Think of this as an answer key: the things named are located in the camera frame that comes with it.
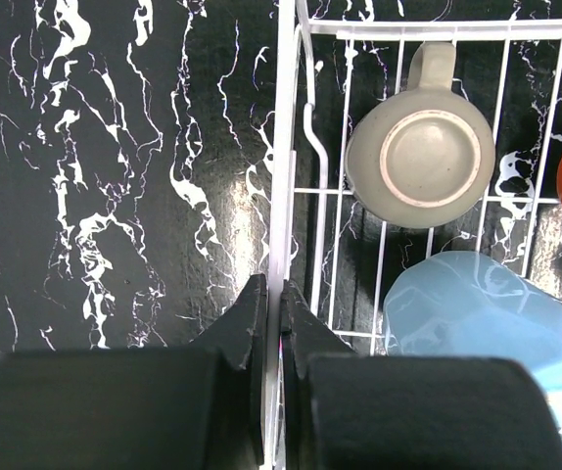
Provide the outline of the beige ceramic mug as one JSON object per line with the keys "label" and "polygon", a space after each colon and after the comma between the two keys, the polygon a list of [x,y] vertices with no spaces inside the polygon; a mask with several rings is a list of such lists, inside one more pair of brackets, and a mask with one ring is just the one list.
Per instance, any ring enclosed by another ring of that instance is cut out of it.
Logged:
{"label": "beige ceramic mug", "polygon": [[495,144],[481,111],[452,90],[456,48],[424,42],[405,90],[353,128],[345,174],[354,196],[394,225],[451,222],[480,200],[492,178]]}

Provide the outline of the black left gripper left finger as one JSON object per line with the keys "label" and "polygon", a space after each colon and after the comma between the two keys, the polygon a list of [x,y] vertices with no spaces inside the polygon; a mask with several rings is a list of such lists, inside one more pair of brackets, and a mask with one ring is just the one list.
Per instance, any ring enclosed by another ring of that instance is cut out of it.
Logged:
{"label": "black left gripper left finger", "polygon": [[256,469],[266,279],[171,348],[0,356],[0,469]]}

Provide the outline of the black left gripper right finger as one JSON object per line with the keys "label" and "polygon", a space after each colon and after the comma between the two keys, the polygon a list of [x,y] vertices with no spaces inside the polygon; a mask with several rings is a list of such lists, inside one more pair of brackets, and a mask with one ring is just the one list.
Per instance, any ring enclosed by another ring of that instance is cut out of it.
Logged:
{"label": "black left gripper right finger", "polygon": [[293,281],[280,313],[288,468],[562,469],[551,412],[517,363],[360,355]]}

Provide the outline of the white wire dish rack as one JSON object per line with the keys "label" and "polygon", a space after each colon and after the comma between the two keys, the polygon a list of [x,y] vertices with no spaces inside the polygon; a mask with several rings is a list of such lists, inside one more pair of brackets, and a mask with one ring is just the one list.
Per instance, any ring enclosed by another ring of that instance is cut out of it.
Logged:
{"label": "white wire dish rack", "polygon": [[[327,203],[355,198],[378,217],[383,229],[415,230],[427,256],[436,252],[436,233],[473,215],[461,230],[478,253],[503,251],[502,264],[548,291],[562,281],[562,206],[550,193],[549,162],[562,134],[555,128],[562,109],[562,18],[523,17],[514,10],[505,20],[378,22],[372,12],[358,20],[330,20],[324,9],[312,12],[305,1],[279,5],[277,91],[273,143],[269,241],[269,333],[264,374],[264,465],[276,463],[280,405],[280,303],[289,279],[293,252],[295,134],[301,131],[319,161],[313,267],[307,309],[336,313],[340,278],[338,216]],[[360,119],[342,116],[341,147],[330,154],[313,129],[317,109],[313,40],[331,36],[345,45],[341,89],[350,100],[357,47],[390,43],[394,84],[385,98]],[[519,112],[505,94],[512,62],[527,64],[530,53],[547,45],[552,67],[529,69],[529,83],[547,88],[537,107],[535,145],[502,154],[506,121]],[[328,227],[336,235],[327,236]],[[562,303],[562,291],[556,295]]]}

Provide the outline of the light blue mug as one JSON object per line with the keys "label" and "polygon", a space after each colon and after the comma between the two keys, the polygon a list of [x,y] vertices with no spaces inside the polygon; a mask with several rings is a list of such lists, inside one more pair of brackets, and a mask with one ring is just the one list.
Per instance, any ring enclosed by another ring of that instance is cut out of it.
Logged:
{"label": "light blue mug", "polygon": [[389,355],[519,362],[543,390],[562,437],[562,303],[497,261],[447,251],[401,274],[383,304]]}

